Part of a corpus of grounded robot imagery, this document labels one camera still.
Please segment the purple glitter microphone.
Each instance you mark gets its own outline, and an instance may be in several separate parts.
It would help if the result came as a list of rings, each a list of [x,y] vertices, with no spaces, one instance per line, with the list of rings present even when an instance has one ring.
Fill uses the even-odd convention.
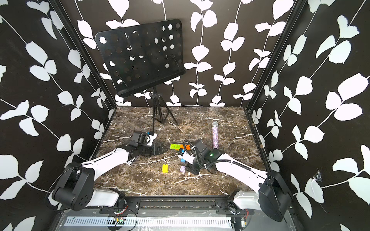
[[[214,120],[212,122],[212,140],[213,140],[213,149],[219,148],[219,142],[218,142],[218,122]]]

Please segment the black perforated music stand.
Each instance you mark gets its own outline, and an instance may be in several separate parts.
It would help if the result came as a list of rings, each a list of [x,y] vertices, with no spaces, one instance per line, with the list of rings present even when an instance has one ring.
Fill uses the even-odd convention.
[[[173,117],[170,109],[163,114],[166,103],[156,86],[186,72],[180,19],[101,31],[95,42],[120,97],[152,89],[152,122]]]

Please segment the lilac square lego brick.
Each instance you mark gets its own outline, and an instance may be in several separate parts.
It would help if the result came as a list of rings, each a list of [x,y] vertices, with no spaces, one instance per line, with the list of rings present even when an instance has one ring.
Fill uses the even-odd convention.
[[[185,166],[181,166],[181,167],[180,167],[180,172],[185,174],[185,172],[186,172],[186,167],[185,167]]]

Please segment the orange long lego brick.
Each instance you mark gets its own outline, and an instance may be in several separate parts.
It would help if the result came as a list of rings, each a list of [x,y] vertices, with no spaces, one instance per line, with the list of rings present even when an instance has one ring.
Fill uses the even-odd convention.
[[[188,144],[188,145],[186,145],[186,146],[184,146],[183,144],[181,144],[180,145],[180,148],[181,149],[186,149],[186,150],[191,150],[191,147],[190,147],[190,145]]]

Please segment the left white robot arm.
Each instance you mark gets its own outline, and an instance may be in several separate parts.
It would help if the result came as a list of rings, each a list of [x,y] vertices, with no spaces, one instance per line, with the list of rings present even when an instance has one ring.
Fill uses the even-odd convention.
[[[157,134],[135,131],[127,144],[83,163],[71,162],[54,181],[45,198],[60,203],[64,209],[80,211],[87,207],[113,207],[122,196],[112,190],[96,189],[95,181],[113,168],[132,164],[137,157],[152,157],[168,151],[157,141]]]

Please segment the black front mounting rail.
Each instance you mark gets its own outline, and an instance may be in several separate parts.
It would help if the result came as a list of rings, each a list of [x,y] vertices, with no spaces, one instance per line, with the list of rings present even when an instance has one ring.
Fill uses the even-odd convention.
[[[127,196],[124,202],[128,208],[138,213],[141,209],[213,209],[221,215],[253,214],[259,210],[272,218],[281,218],[289,209],[288,200],[271,202],[257,196]]]

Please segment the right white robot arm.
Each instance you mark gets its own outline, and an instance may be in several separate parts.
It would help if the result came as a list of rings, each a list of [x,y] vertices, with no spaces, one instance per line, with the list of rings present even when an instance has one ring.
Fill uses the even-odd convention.
[[[274,221],[283,221],[293,195],[282,176],[271,170],[258,170],[233,159],[224,151],[208,148],[201,140],[183,142],[178,157],[186,161],[185,170],[198,175],[201,169],[216,170],[248,186],[249,193],[235,191],[227,200],[226,209],[238,215],[250,209],[260,210]]]

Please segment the yellow lego brick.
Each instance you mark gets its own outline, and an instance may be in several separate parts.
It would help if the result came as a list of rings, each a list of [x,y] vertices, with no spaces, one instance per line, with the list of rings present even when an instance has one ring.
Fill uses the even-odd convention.
[[[162,166],[162,173],[168,173],[169,172],[169,166],[168,164],[163,164]]]

